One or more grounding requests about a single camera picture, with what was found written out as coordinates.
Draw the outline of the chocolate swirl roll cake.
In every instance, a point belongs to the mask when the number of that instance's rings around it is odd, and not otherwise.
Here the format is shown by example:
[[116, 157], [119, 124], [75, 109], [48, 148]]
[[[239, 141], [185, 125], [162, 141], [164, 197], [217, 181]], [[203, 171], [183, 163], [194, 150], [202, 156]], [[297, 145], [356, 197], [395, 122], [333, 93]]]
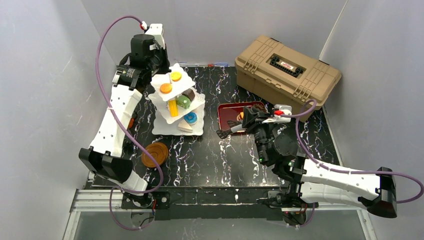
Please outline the chocolate swirl roll cake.
[[192, 88], [185, 90], [182, 95], [186, 96], [190, 102], [192, 102], [196, 97], [195, 91]]

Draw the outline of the blue sprinkled donut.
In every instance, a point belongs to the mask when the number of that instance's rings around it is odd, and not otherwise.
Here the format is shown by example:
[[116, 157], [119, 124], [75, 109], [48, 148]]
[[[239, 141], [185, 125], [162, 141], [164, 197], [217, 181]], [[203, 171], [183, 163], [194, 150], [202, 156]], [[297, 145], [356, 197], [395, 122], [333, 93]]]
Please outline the blue sprinkled donut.
[[189, 124], [189, 125], [194, 125], [197, 123], [198, 121], [198, 115], [195, 112], [189, 112], [188, 114], [186, 114], [183, 119]]

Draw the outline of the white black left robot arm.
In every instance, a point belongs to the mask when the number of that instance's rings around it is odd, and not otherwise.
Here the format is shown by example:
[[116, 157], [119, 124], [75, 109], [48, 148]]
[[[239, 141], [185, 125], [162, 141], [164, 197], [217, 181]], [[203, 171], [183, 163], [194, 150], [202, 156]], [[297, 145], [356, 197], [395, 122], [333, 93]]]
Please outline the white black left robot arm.
[[78, 157], [91, 173], [118, 185], [130, 194], [142, 196], [146, 180], [133, 170], [133, 162], [122, 157], [123, 147], [134, 111], [147, 85], [156, 74], [170, 72], [166, 44], [161, 33], [136, 34], [130, 41], [130, 53], [116, 68], [112, 79], [108, 108], [89, 147]]

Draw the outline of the yellow decorated cake slice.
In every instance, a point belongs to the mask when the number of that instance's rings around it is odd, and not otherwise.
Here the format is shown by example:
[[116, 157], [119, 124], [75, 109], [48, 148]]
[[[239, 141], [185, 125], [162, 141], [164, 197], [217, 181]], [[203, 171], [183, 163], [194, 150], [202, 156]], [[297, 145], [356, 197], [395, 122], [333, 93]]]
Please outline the yellow decorated cake slice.
[[177, 101], [175, 99], [168, 101], [169, 114], [172, 118], [179, 115]]

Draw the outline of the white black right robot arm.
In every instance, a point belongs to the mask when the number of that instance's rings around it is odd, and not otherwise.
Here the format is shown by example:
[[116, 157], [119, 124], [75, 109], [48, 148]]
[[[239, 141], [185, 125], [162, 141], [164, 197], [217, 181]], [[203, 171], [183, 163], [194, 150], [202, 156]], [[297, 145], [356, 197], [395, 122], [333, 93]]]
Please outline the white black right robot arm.
[[357, 206], [382, 218], [397, 217], [396, 182], [392, 170], [380, 167], [367, 173], [302, 156], [290, 135], [274, 135], [277, 118], [255, 107], [244, 107], [242, 128], [254, 136], [260, 164], [290, 183], [286, 198], [300, 202], [338, 203]]

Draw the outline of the white three-tier cake stand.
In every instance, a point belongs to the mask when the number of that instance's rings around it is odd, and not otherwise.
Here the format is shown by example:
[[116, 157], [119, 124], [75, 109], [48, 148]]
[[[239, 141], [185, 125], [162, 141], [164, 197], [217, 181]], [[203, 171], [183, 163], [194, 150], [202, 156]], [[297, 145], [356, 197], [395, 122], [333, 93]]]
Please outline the white three-tier cake stand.
[[178, 64], [170, 72], [156, 74], [151, 81], [154, 92], [148, 95], [155, 107], [152, 133], [164, 136], [201, 136], [204, 133], [206, 96]]

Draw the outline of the green swirl roll cake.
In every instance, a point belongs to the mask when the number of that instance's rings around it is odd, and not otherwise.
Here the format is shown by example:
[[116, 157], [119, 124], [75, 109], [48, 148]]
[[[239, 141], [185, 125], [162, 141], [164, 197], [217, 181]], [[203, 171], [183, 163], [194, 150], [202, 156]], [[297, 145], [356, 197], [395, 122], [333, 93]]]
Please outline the green swirl roll cake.
[[180, 95], [176, 99], [176, 104], [183, 109], [188, 109], [192, 103], [192, 100], [186, 95]]

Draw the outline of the white triangle cake slice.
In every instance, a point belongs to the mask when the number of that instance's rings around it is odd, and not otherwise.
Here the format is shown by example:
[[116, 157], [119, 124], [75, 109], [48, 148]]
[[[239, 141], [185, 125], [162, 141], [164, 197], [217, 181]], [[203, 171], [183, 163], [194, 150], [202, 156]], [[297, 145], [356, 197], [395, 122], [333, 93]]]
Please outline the white triangle cake slice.
[[193, 127], [184, 119], [179, 122], [179, 124], [177, 125], [177, 129], [185, 133], [193, 132]]

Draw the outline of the metal serving tongs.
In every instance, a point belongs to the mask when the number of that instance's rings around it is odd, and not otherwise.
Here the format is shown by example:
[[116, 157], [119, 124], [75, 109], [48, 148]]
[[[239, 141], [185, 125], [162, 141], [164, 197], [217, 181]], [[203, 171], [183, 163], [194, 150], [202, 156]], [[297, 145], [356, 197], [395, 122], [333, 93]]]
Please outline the metal serving tongs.
[[226, 129], [226, 130], [219, 129], [216, 131], [216, 134], [218, 135], [220, 139], [225, 139], [228, 136], [234, 135], [234, 134], [246, 133], [247, 130], [253, 126], [253, 124], [243, 125], [241, 121], [229, 120], [227, 123], [229, 125], [229, 129]]

